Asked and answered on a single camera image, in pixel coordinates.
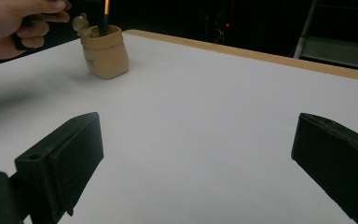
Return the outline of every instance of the pen holder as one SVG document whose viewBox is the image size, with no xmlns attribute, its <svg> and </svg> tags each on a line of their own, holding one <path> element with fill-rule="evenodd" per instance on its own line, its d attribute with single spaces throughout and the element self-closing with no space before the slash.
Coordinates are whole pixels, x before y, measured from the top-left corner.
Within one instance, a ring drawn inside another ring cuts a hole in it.
<svg viewBox="0 0 358 224">
<path fill-rule="evenodd" d="M 89 28 L 89 35 L 81 35 L 84 58 L 91 73 L 103 79 L 117 77 L 129 70 L 129 57 L 121 29 L 109 25 L 107 35 L 100 36 L 97 26 Z"/>
</svg>

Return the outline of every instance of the table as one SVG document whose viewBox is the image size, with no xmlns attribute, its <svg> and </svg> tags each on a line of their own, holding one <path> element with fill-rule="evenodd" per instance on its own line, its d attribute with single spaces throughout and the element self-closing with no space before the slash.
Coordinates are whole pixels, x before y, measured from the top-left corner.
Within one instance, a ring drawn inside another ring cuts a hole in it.
<svg viewBox="0 0 358 224">
<path fill-rule="evenodd" d="M 0 64 L 0 171 L 100 114 L 105 158 L 60 223 L 354 223 L 291 160 L 298 115 L 358 132 L 358 71 L 127 31 L 130 71 L 92 76 L 79 40 Z"/>
</svg>

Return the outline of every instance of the white table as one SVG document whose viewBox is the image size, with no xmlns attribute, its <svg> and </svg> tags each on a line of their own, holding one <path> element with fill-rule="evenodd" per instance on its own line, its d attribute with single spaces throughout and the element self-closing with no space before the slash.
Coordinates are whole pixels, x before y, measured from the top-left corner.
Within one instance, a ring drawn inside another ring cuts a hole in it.
<svg viewBox="0 0 358 224">
<path fill-rule="evenodd" d="M 90 75 L 79 40 L 0 64 L 0 171 L 100 114 L 105 158 L 60 223 L 354 223 L 290 153 L 301 112 L 358 132 L 357 79 L 124 39 L 130 71 L 111 80 Z"/>
</svg>

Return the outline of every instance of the human hand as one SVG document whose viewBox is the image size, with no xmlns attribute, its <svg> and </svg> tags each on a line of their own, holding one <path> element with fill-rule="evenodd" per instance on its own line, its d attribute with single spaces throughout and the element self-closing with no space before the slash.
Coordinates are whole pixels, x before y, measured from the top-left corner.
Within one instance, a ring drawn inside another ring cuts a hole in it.
<svg viewBox="0 0 358 224">
<path fill-rule="evenodd" d="M 27 48 L 39 48 L 48 32 L 48 21 L 68 22 L 65 10 L 68 0 L 0 0 L 0 59 L 12 58 L 23 53 L 14 47 L 11 35 L 16 33 Z M 32 15 L 32 24 L 21 26 L 23 17 Z"/>
</svg>

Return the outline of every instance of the dark background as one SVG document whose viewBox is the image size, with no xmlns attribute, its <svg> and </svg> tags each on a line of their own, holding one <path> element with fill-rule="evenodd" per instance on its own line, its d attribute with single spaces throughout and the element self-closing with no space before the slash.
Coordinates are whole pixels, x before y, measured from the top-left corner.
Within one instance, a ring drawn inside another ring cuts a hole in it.
<svg viewBox="0 0 358 224">
<path fill-rule="evenodd" d="M 71 0 L 73 17 L 103 19 L 100 0 Z M 110 24 L 292 57 L 312 0 L 111 0 Z M 310 35 L 358 42 L 358 0 L 320 0 Z M 69 23 L 51 23 L 48 49 L 77 39 Z"/>
</svg>

